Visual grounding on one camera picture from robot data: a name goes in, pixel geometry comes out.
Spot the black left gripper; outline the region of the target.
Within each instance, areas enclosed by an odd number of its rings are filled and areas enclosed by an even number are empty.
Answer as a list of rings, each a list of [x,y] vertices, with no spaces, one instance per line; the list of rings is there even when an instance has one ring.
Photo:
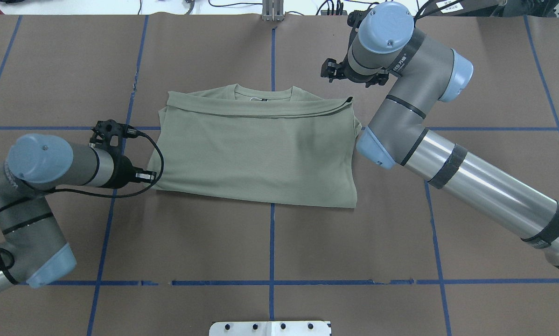
[[[152,183],[158,173],[133,166],[126,156],[117,158],[114,165],[114,189],[120,189],[128,183]]]

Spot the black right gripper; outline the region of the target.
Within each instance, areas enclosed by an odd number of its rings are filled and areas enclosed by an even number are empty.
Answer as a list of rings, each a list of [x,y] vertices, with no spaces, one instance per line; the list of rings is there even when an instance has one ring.
[[[327,78],[329,83],[335,79],[347,79],[353,83],[364,84],[365,87],[383,86],[388,82],[386,70],[380,69],[375,74],[362,75],[354,71],[346,59],[339,63],[335,59],[326,59],[321,66],[321,77]]]

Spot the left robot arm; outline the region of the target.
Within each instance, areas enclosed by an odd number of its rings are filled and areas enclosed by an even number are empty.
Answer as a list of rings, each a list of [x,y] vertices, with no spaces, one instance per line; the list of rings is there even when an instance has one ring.
[[[81,186],[119,189],[128,183],[146,183],[151,189],[162,172],[137,168],[111,139],[147,138],[123,125],[117,131],[92,129],[88,145],[71,143],[49,134],[30,133],[18,138],[0,162],[0,293],[19,283],[39,288],[61,279],[77,261],[47,196],[78,193]]]

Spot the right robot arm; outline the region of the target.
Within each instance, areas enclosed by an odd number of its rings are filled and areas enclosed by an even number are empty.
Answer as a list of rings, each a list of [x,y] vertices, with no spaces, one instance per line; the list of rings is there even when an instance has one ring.
[[[418,19],[394,1],[353,11],[344,60],[322,65],[321,76],[329,81],[348,79],[369,87],[396,77],[356,150],[380,167],[403,166],[484,213],[542,251],[559,270],[559,200],[423,125],[437,102],[450,102],[467,87],[474,67],[417,28]]]

